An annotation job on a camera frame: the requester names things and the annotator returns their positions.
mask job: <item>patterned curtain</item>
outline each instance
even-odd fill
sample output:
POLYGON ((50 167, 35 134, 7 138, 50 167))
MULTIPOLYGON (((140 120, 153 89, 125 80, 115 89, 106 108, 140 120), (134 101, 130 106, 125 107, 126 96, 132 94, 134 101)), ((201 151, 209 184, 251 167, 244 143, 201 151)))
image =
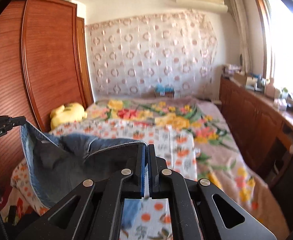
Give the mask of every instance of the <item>patterned curtain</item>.
POLYGON ((212 96, 217 39, 197 11, 143 15, 86 26, 94 97, 154 96, 157 84, 177 96, 212 96))

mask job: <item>bed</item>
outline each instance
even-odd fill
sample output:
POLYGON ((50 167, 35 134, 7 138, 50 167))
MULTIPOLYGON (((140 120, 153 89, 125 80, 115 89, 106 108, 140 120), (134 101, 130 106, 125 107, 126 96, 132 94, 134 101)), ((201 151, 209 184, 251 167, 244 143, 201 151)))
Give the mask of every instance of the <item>bed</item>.
MULTIPOLYGON (((52 133, 83 132, 154 143, 157 155, 166 159, 169 168, 188 179, 210 179, 278 240, 288 236, 278 203, 267 184, 245 165, 225 120, 211 102, 191 97, 111 99, 91 105, 87 113, 85 121, 61 125, 52 133)), ((29 206, 40 215, 48 210, 30 186, 25 160, 13 171, 11 186, 22 196, 18 205, 20 216, 29 206)), ((7 208, 2 215, 7 215, 7 208)), ((167 200, 152 200, 146 195, 133 226, 121 230, 120 238, 170 239, 170 221, 167 200)))

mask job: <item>yellow plush toy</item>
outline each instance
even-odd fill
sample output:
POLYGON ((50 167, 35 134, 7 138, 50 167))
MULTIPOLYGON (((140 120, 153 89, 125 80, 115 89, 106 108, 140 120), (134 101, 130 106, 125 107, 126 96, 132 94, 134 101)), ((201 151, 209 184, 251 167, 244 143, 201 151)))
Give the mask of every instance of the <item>yellow plush toy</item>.
POLYGON ((65 106, 61 105, 51 111, 51 129, 55 129, 62 123, 79 122, 87 116, 88 114, 79 103, 71 103, 65 106))

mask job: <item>white curtain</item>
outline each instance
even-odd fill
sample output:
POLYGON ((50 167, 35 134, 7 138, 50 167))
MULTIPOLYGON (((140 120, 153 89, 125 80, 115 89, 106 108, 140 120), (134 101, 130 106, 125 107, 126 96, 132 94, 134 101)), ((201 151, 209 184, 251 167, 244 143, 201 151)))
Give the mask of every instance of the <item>white curtain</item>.
POLYGON ((240 53, 243 59, 242 69, 245 73, 251 73, 251 59, 248 47, 249 28, 243 0, 230 0, 230 2, 240 35, 240 53))

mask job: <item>metal screw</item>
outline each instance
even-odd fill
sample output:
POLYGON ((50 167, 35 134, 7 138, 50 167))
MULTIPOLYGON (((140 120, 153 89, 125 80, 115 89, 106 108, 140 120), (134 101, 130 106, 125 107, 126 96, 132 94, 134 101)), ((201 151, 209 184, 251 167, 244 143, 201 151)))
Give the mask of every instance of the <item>metal screw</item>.
POLYGON ((162 174, 163 175, 171 175, 172 174, 172 171, 169 170, 169 169, 164 169, 164 170, 162 170, 162 174))
POLYGON ((208 186, 208 185, 210 185, 210 181, 208 179, 201 179, 200 184, 202 186, 208 186))
POLYGON ((130 174, 131 174, 131 170, 130 170, 130 169, 123 169, 123 170, 121 171, 121 173, 122 173, 123 175, 130 175, 130 174))
POLYGON ((83 186, 85 187, 91 187, 93 185, 93 181, 91 179, 86 179, 83 181, 83 186))

